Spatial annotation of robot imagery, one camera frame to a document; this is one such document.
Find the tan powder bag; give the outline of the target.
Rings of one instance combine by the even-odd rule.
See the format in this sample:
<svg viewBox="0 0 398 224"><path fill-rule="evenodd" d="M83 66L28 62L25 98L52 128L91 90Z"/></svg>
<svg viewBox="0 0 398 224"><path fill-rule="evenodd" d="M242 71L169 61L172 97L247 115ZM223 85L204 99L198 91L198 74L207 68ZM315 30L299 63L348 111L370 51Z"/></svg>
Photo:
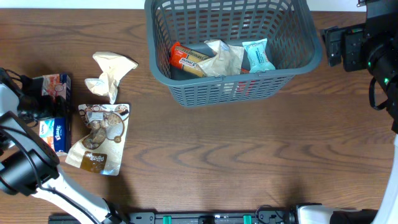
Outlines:
<svg viewBox="0 0 398 224"><path fill-rule="evenodd" d="M138 63L114 52L96 52L93 59L97 62L102 74L98 78L86 78L85 85L93 94L108 96L109 103L114 104L122 78L138 67Z"/></svg>

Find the light blue snack packet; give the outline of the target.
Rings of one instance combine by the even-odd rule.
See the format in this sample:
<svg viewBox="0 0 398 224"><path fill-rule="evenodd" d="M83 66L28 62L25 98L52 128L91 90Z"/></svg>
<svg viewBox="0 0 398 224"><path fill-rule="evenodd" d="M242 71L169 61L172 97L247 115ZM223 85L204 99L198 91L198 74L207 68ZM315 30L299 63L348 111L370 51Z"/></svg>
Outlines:
<svg viewBox="0 0 398 224"><path fill-rule="evenodd" d="M275 66L270 62L266 54L267 39L247 41L243 42L242 45L247 52L250 64L250 73L275 70Z"/></svg>

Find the white plastic bag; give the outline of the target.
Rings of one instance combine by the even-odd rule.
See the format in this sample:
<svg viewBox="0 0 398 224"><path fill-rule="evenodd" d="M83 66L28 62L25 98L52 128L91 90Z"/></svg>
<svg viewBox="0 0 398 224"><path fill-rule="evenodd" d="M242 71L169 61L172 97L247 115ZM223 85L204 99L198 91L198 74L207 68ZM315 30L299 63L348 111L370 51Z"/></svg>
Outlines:
<svg viewBox="0 0 398 224"><path fill-rule="evenodd" d="M215 53L215 56L197 63L197 67L204 76L220 77L241 73L244 47L229 45L220 39L206 40L205 44Z"/></svg>

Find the orange spaghetti pasta packet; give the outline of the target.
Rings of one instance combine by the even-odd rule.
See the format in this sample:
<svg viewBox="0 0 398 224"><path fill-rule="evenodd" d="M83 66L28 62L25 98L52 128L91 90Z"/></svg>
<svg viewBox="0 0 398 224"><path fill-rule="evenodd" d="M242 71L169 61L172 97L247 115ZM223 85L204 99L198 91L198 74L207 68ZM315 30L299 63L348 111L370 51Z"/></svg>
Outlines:
<svg viewBox="0 0 398 224"><path fill-rule="evenodd" d="M169 64L177 69L192 73L197 77L206 77L204 76L203 72L197 67L197 63L209 58L211 57L208 55L182 46L179 42L176 42L170 50Z"/></svg>

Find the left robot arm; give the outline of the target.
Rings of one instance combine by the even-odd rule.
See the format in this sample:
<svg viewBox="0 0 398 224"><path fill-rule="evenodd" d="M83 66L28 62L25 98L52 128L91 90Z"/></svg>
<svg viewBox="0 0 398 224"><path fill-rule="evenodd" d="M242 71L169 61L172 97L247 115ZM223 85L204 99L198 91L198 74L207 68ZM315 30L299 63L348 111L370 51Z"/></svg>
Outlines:
<svg viewBox="0 0 398 224"><path fill-rule="evenodd" d="M129 223L114 204L83 189L69 178L56 152L29 123L68 116L62 96L43 95L33 89L37 80L1 69L1 150L18 151L1 161L1 190L46 200L80 223Z"/></svg>

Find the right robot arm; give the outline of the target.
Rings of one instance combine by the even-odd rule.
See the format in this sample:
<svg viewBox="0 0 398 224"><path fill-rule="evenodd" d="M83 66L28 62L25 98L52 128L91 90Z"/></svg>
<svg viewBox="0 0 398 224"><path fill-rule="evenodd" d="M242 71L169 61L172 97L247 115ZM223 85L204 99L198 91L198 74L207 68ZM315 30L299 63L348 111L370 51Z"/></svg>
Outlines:
<svg viewBox="0 0 398 224"><path fill-rule="evenodd" d="M397 132L397 1L358 1L366 7L362 24L320 31L329 66L343 64L346 72L367 70L371 76L369 104L386 110ZM285 223L397 223L397 159L378 210L329 208L320 203L292 207Z"/></svg>

